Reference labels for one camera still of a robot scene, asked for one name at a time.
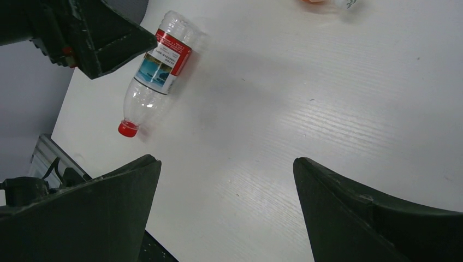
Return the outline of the orange tinted bottle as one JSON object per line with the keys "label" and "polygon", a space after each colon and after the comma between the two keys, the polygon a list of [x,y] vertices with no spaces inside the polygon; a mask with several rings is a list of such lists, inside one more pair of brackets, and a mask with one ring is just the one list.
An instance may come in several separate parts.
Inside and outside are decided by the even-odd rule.
{"label": "orange tinted bottle", "polygon": [[312,5],[330,5],[342,10],[348,10],[354,6],[357,0],[302,0],[305,3]]}

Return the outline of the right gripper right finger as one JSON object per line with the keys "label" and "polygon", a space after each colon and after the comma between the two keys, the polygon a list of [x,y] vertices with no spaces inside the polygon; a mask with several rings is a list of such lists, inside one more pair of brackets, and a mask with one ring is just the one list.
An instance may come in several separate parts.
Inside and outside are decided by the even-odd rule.
{"label": "right gripper right finger", "polygon": [[305,157],[293,174],[315,261],[462,261],[462,213],[406,201]]}

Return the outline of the clear bottle red teal label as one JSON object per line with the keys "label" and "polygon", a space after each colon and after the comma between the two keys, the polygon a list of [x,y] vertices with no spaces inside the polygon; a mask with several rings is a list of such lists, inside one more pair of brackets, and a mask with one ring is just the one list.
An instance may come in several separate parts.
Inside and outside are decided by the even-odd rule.
{"label": "clear bottle red teal label", "polygon": [[155,33],[157,46],[144,54],[126,92],[118,132],[132,138],[169,103],[169,94],[189,58],[199,52],[206,34],[173,10]]}

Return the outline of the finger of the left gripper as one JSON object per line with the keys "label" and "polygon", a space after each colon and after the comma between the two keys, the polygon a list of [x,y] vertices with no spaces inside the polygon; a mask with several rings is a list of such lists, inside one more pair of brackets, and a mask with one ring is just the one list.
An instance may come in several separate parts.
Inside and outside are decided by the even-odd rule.
{"label": "finger of the left gripper", "polygon": [[77,67],[90,79],[115,72],[157,46],[141,26],[148,1],[71,1]]}

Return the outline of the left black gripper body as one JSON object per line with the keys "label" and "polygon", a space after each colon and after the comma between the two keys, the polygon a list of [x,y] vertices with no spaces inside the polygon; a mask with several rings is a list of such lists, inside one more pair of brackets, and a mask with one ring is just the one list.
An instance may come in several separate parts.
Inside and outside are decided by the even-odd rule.
{"label": "left black gripper body", "polygon": [[30,41],[53,64],[78,66],[51,7],[44,1],[1,1],[1,45]]}

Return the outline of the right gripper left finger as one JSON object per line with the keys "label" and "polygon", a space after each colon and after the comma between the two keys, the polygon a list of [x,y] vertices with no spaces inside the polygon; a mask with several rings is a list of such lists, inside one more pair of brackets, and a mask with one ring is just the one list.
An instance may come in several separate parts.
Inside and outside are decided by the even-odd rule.
{"label": "right gripper left finger", "polygon": [[144,155],[29,205],[1,207],[1,261],[137,261],[161,161]]}

